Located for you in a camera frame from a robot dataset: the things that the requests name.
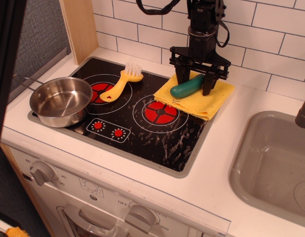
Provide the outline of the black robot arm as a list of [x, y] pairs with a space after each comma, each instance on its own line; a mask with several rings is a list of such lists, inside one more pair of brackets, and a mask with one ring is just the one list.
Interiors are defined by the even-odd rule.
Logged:
[[216, 52], [216, 47], [226, 47], [229, 42], [230, 35], [224, 44], [218, 41], [219, 27], [228, 29], [222, 22], [226, 6], [222, 0], [189, 0], [187, 8], [189, 43], [187, 47], [170, 48], [170, 64], [175, 67], [178, 84], [187, 82], [191, 71], [204, 74], [203, 95], [207, 96], [218, 79], [227, 79], [231, 65]]

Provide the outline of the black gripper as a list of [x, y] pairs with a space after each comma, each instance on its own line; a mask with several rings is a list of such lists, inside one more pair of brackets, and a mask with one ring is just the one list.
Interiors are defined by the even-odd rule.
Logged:
[[210, 94], [217, 79], [227, 79], [231, 62], [216, 52], [216, 34], [190, 36], [188, 47], [172, 46], [170, 63], [175, 66], [177, 83], [182, 84], [190, 79], [190, 72], [205, 74], [203, 96]]

